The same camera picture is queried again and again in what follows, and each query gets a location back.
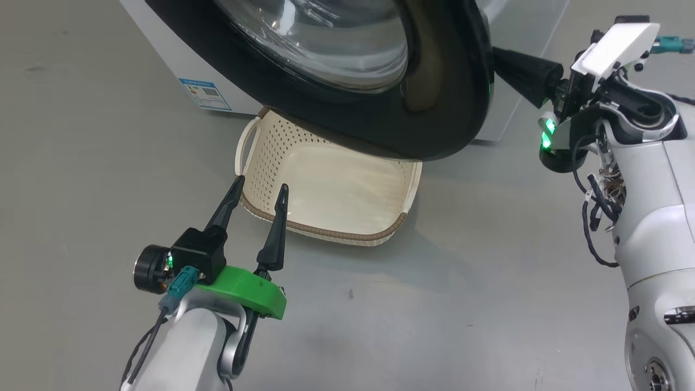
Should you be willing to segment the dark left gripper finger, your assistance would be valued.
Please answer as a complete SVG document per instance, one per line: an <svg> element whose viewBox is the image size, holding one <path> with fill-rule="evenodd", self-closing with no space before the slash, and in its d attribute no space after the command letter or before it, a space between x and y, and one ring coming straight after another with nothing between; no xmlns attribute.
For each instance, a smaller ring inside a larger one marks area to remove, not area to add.
<svg viewBox="0 0 695 391"><path fill-rule="evenodd" d="M264 247L257 255L257 272L275 272L285 267L285 244L288 222L289 186L281 185L275 203L275 218L271 223Z"/></svg>
<svg viewBox="0 0 695 391"><path fill-rule="evenodd" d="M210 221L206 224L205 230L210 230L213 227L219 227L222 230L226 230L226 228L228 228L229 218L240 203L244 186L245 176L236 176L228 192L216 208L215 213L213 216L211 216Z"/></svg>

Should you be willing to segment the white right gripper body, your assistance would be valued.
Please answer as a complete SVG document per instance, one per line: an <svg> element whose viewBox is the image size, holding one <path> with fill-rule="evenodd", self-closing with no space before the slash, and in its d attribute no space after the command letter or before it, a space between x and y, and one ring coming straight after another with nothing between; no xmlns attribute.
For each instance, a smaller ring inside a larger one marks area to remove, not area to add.
<svg viewBox="0 0 695 391"><path fill-rule="evenodd" d="M586 104L615 106L632 118L660 118L661 104L648 92L629 86L627 70L650 51L660 25L614 24L581 52L570 67L566 89L557 99L559 118L577 114Z"/></svg>

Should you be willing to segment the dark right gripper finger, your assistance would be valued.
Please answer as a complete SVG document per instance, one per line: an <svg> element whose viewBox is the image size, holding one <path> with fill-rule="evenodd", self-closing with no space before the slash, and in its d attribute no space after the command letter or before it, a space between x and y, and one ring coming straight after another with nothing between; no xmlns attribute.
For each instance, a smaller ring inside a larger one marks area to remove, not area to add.
<svg viewBox="0 0 695 391"><path fill-rule="evenodd" d="M508 49L493 48L494 71L526 101L541 108L554 99L563 65Z"/></svg>

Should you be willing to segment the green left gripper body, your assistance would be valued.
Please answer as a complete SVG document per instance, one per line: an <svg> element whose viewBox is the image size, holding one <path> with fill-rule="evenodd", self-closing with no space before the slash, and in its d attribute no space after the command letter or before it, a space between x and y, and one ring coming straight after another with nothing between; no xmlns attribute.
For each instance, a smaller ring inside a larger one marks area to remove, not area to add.
<svg viewBox="0 0 695 391"><path fill-rule="evenodd" d="M199 282L197 287L264 317L281 320L285 316L287 299L281 287L250 270L226 266L213 284Z"/></svg>

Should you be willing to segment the black round glass washer door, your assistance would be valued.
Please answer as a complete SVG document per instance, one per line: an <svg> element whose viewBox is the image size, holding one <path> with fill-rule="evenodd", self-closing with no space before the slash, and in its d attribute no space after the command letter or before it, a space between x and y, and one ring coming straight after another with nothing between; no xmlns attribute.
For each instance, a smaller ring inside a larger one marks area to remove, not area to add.
<svg viewBox="0 0 695 391"><path fill-rule="evenodd" d="M429 161L476 138L494 91L476 0L146 0L225 79L362 153Z"/></svg>

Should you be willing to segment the cream perforated laundry basket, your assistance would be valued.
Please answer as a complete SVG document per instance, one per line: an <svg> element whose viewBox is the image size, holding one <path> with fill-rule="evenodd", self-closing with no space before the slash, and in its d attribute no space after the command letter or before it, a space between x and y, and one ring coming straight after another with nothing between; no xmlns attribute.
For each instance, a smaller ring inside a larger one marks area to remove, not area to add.
<svg viewBox="0 0 695 391"><path fill-rule="evenodd" d="M288 230L377 247L406 221L422 162L343 148L264 109L243 129L234 168L245 177L241 205L256 218L275 218L276 198L287 185Z"/></svg>

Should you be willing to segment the white front-load washing machine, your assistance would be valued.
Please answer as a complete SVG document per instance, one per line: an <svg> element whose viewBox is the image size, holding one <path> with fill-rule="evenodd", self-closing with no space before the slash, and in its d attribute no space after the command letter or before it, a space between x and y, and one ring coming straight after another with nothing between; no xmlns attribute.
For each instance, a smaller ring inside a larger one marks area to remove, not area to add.
<svg viewBox="0 0 695 391"><path fill-rule="evenodd" d="M201 108L266 108L351 148L498 141L521 96L493 44L542 54L568 0L120 0Z"/></svg>

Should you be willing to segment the blue energy label sticker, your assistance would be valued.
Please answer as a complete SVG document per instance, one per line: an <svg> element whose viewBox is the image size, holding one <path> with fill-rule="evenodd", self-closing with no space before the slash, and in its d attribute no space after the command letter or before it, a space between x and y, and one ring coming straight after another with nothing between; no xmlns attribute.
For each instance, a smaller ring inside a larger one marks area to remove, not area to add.
<svg viewBox="0 0 695 391"><path fill-rule="evenodd" d="M199 108L231 113L231 107L214 83L183 78L178 80Z"/></svg>

